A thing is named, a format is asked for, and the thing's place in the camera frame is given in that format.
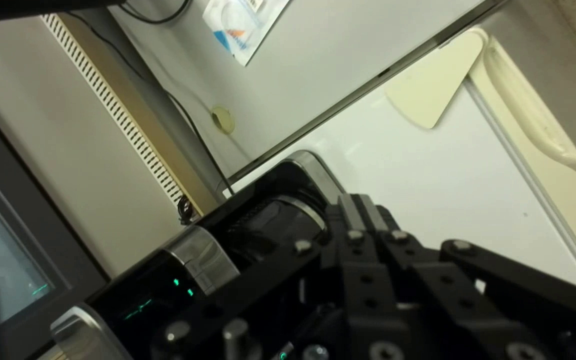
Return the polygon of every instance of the black machine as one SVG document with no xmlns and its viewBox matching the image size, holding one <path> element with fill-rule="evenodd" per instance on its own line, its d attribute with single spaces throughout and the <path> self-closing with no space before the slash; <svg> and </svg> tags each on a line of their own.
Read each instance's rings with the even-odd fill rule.
<svg viewBox="0 0 576 360">
<path fill-rule="evenodd" d="M 423 247 L 299 151 L 53 338 L 89 358 L 576 360 L 576 285 L 463 240 Z"/>
</svg>

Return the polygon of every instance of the green light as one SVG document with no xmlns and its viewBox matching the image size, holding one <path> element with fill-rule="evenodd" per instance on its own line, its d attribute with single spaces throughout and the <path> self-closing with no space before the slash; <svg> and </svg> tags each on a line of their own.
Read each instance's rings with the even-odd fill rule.
<svg viewBox="0 0 576 360">
<path fill-rule="evenodd" d="M 140 306 L 135 306 L 129 313 L 124 315 L 124 320 L 129 320 L 135 313 L 141 313 L 146 306 L 151 303 L 151 297 L 147 297 L 146 302 L 141 302 Z"/>
</svg>

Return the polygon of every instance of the white plastic part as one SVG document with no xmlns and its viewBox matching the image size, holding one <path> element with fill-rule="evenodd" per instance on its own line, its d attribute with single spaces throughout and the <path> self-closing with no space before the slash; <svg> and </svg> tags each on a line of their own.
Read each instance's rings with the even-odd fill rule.
<svg viewBox="0 0 576 360">
<path fill-rule="evenodd" d="M 462 87 L 486 43 L 486 31 L 465 31 L 394 75 L 385 83 L 389 104 L 411 123 L 432 129 Z"/>
<path fill-rule="evenodd" d="M 543 189 L 546 199 L 576 238 L 574 142 L 497 39 L 489 37 L 471 66 L 470 80 Z"/>
</svg>

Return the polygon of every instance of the beige panel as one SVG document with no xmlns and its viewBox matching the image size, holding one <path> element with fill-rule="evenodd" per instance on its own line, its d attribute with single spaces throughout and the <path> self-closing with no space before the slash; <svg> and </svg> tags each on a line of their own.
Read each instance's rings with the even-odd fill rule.
<svg viewBox="0 0 576 360">
<path fill-rule="evenodd" d="M 40 18 L 0 21 L 0 127 L 112 275 L 181 229 Z"/>
<path fill-rule="evenodd" d="M 59 15 L 69 33 L 81 46 L 92 63 L 103 73 L 106 81 L 112 85 L 116 95 L 127 107 L 140 129 L 149 138 L 151 145 L 160 154 L 160 159 L 175 177 L 178 186 L 192 199 L 200 214 L 214 209 L 220 203 L 198 176 L 189 157 L 173 144 L 166 127 L 156 119 L 146 97 L 140 93 L 135 83 L 127 78 L 125 66 L 117 63 L 116 53 L 108 43 L 99 41 L 81 21 Z"/>
</svg>

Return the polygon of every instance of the black cable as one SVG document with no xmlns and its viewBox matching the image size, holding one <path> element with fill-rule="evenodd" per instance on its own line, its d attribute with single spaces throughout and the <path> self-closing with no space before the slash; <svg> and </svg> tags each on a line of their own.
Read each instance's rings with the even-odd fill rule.
<svg viewBox="0 0 576 360">
<path fill-rule="evenodd" d="M 81 21 L 97 39 L 101 39 L 103 43 L 108 43 L 108 46 L 122 57 L 122 62 L 125 62 L 125 66 L 127 66 L 137 78 L 141 78 L 143 81 L 147 81 L 146 75 L 124 55 L 124 51 L 122 51 L 117 46 L 113 46 L 106 35 L 101 35 L 86 18 L 81 18 L 81 15 L 77 15 L 77 14 L 74 14 L 74 11 L 65 11 L 65 14 L 72 15 L 72 18 L 76 18 L 77 21 Z M 163 93 L 171 100 L 171 104 L 181 111 L 181 115 L 185 118 L 185 122 L 188 122 L 189 127 L 192 127 L 196 139 L 202 144 L 202 148 L 204 148 L 204 151 L 207 154 L 212 165 L 215 168 L 217 176 L 221 177 L 225 189 L 229 192 L 229 196 L 233 196 L 233 189 L 232 189 L 232 186 L 229 186 L 223 170 L 220 168 L 220 163 L 217 163 L 215 157 L 212 156 L 212 151 L 210 151 L 204 136 L 202 136 L 200 129 L 196 127 L 194 118 L 189 115 L 189 111 L 185 110 L 185 106 L 183 106 L 173 93 L 169 93 L 163 85 L 162 85 L 162 90 L 163 90 Z"/>
<path fill-rule="evenodd" d="M 146 18 L 141 11 L 137 11 L 129 2 L 119 4 L 119 10 L 125 11 L 129 18 L 146 21 L 146 23 L 166 23 L 181 15 L 189 7 L 192 0 L 183 0 L 178 10 L 173 10 L 169 15 L 163 18 Z"/>
<path fill-rule="evenodd" d="M 81 21 L 97 39 L 101 39 L 106 46 L 110 46 L 137 78 L 141 78 L 146 81 L 146 75 L 124 55 L 124 51 L 119 47 L 116 47 L 116 43 L 112 43 L 108 37 L 103 37 L 86 18 L 81 18 L 74 11 L 65 11 L 65 14 L 76 18 L 77 21 Z"/>
<path fill-rule="evenodd" d="M 228 188 L 229 196 L 233 196 L 233 189 L 225 177 L 225 174 L 220 170 L 215 157 L 212 156 L 212 151 L 207 149 L 207 144 L 204 142 L 204 138 L 200 136 L 200 129 L 196 127 L 194 119 L 189 118 L 188 110 L 181 106 L 181 101 L 178 97 L 173 97 L 173 93 L 169 93 L 166 87 L 163 87 L 166 95 L 178 106 L 178 110 L 183 114 L 183 118 L 188 119 L 192 132 L 196 133 L 196 138 L 202 142 L 202 148 L 205 149 L 210 162 L 214 163 L 214 168 L 217 170 L 223 186 Z"/>
</svg>

